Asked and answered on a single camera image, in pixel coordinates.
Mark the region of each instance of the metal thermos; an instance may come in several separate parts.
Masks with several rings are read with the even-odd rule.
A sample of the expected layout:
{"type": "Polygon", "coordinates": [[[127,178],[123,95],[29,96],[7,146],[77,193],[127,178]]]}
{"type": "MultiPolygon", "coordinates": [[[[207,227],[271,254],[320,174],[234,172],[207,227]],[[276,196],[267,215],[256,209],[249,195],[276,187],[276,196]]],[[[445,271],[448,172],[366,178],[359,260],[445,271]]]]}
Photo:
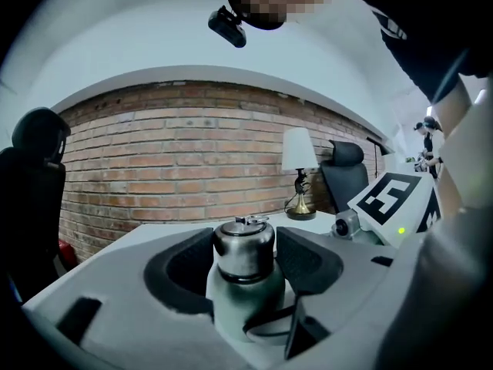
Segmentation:
{"type": "Polygon", "coordinates": [[[285,281],[273,257],[274,229],[267,217],[237,217],[214,231],[214,320],[232,338],[249,341],[243,326],[282,308],[285,281]]]}

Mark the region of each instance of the red object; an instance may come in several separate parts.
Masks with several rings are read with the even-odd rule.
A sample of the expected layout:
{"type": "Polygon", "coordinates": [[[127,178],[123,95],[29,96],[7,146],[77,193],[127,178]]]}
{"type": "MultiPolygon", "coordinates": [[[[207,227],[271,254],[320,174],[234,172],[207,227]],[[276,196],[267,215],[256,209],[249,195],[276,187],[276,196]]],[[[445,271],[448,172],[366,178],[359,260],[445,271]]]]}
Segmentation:
{"type": "Polygon", "coordinates": [[[66,265],[72,270],[77,266],[77,258],[75,257],[74,249],[72,245],[66,243],[64,240],[59,240],[60,254],[63,257],[66,265]]]}

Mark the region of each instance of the black chair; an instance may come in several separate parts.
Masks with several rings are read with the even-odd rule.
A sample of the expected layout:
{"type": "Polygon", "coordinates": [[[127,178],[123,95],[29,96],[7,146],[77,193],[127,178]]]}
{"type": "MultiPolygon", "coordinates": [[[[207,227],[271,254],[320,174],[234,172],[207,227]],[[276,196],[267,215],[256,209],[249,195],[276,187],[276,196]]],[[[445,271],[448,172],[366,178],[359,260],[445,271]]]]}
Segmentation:
{"type": "Polygon", "coordinates": [[[347,202],[368,186],[363,150],[355,143],[330,141],[334,145],[332,160],[320,164],[336,213],[349,210],[347,202]]]}
{"type": "Polygon", "coordinates": [[[69,126],[56,113],[38,108],[24,115],[12,147],[0,152],[3,263],[20,299],[26,302],[55,281],[59,218],[65,185],[61,164],[69,126]]]}

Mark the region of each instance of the stainless steel lid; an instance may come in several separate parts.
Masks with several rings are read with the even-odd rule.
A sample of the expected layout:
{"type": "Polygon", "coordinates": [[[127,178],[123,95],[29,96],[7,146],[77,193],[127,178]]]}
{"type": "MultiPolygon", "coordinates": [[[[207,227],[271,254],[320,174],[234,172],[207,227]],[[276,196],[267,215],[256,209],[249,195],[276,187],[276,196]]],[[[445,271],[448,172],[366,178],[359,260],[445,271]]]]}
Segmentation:
{"type": "Polygon", "coordinates": [[[258,281],[273,270],[274,230],[267,217],[237,217],[214,232],[221,274],[236,282],[258,281]]]}

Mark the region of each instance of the white table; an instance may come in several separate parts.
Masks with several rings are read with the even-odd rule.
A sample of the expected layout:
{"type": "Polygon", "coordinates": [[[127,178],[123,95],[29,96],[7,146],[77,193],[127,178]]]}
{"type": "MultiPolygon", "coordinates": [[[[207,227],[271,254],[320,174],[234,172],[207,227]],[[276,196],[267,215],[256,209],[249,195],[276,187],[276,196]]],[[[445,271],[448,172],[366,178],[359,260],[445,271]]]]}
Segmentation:
{"type": "MultiPolygon", "coordinates": [[[[24,306],[30,310],[35,310],[38,304],[50,295],[58,286],[64,284],[75,274],[80,273],[84,270],[88,264],[94,261],[97,257],[104,256],[111,251],[115,251],[125,247],[131,247],[133,245],[145,243],[147,241],[152,241],[159,239],[164,236],[169,236],[171,234],[182,233],[184,231],[203,229],[206,227],[216,228],[223,224],[223,221],[208,221],[201,224],[144,224],[131,232],[127,233],[125,236],[121,237],[113,244],[102,249],[100,252],[92,256],[90,259],[80,264],[76,268],[69,271],[67,274],[61,276],[53,284],[49,285],[47,288],[39,292],[35,297],[31,298],[24,306]]],[[[332,225],[335,223],[335,215],[326,214],[317,211],[317,216],[313,220],[291,220],[285,213],[269,215],[269,223],[273,226],[274,230],[277,227],[296,227],[298,229],[303,229],[311,231],[313,233],[324,234],[330,232],[332,225]]]]}

